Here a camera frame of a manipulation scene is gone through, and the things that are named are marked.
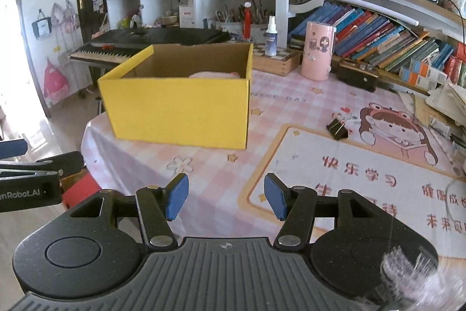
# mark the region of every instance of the yellow box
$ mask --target yellow box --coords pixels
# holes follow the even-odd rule
[[[152,45],[99,79],[120,139],[245,149],[251,44]],[[237,72],[238,79],[188,78]]]

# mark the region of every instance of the binder clip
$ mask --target binder clip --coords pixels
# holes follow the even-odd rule
[[[327,130],[333,136],[335,140],[347,139],[348,138],[348,130],[345,128],[345,121],[334,119],[332,123],[327,126]]]

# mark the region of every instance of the white tube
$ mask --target white tube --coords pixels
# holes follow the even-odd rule
[[[374,3],[369,3],[369,2],[362,1],[362,0],[337,0],[337,1],[350,3],[350,4],[355,5],[355,6],[359,6],[359,7],[365,8],[365,9],[369,9],[369,10],[378,12],[380,14],[385,14],[386,16],[392,17],[394,19],[399,19],[402,22],[405,22],[405,23],[410,24],[410,25],[414,25],[414,26],[419,25],[418,20],[407,17],[405,15],[402,15],[402,14],[400,14],[398,12],[392,11],[392,10],[387,9],[385,7],[377,6]]]

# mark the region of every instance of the doorway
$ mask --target doorway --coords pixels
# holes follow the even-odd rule
[[[0,0],[0,107],[3,139],[24,138],[37,160],[56,154],[48,125],[49,110],[42,97],[24,33],[21,0]]]

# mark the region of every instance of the pink cylinder container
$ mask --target pink cylinder container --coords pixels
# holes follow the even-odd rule
[[[301,67],[303,77],[316,81],[328,79],[335,33],[336,28],[331,25],[308,22]]]

